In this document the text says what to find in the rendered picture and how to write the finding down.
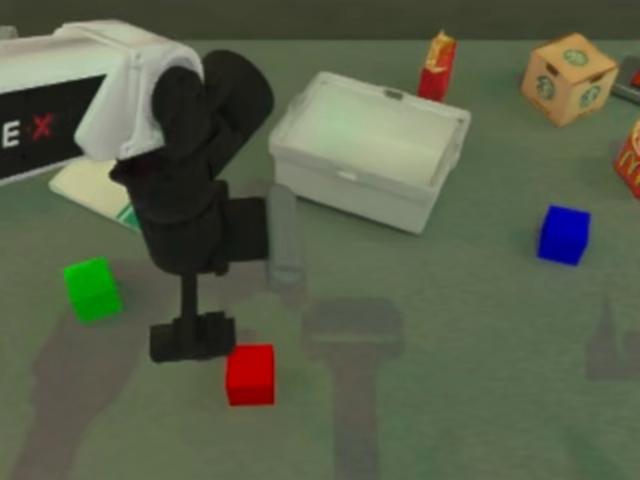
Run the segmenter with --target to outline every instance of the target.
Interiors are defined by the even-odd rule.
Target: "green circular logo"
[[[596,98],[598,98],[598,96],[600,96],[600,92],[602,91],[602,88],[599,87],[598,85],[594,85],[593,87],[589,88],[586,92],[584,92],[581,96],[580,96],[580,108],[587,108],[589,105],[591,105]]]
[[[538,91],[538,96],[545,100],[551,100],[556,95],[556,87],[553,85],[553,80],[546,75],[540,75],[537,78],[536,90]]]
[[[584,67],[587,63],[589,63],[589,57],[582,50],[578,50],[575,48],[571,48],[569,50],[565,50],[562,54],[567,63],[574,65],[576,67]]]

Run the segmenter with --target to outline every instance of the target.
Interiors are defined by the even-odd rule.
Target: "table surface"
[[[224,174],[235,195],[272,179],[267,134],[317,71],[414,91],[425,54],[193,45],[245,54],[278,99]],[[148,326],[177,311],[178,285],[137,234],[53,195],[51,175],[0,189],[0,478],[637,478],[640,206],[611,162],[640,111],[612,98],[554,127],[518,91],[534,46],[461,43],[448,103],[474,119],[423,235],[301,202],[304,286],[269,292],[262,264],[203,279],[203,309],[275,346],[271,408],[228,407],[223,361],[150,362]],[[600,46],[621,59],[639,45]],[[577,268],[536,258],[549,204],[593,214]],[[61,272],[100,255],[127,310],[85,327]]]

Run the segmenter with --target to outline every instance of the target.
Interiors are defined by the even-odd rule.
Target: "red cube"
[[[225,390],[229,405],[275,403],[275,354],[268,344],[238,345],[227,357]]]

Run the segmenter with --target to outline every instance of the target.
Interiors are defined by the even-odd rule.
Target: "white box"
[[[465,110],[322,72],[271,132],[275,181],[420,234],[470,122]]]

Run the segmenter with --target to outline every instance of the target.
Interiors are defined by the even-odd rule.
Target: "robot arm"
[[[264,199],[230,199],[216,177],[273,109],[243,57],[190,48],[118,21],[0,41],[0,183],[79,156],[118,162],[155,265],[179,275],[181,316],[151,330],[156,362],[235,346],[233,320],[197,313],[197,276],[266,259]]]

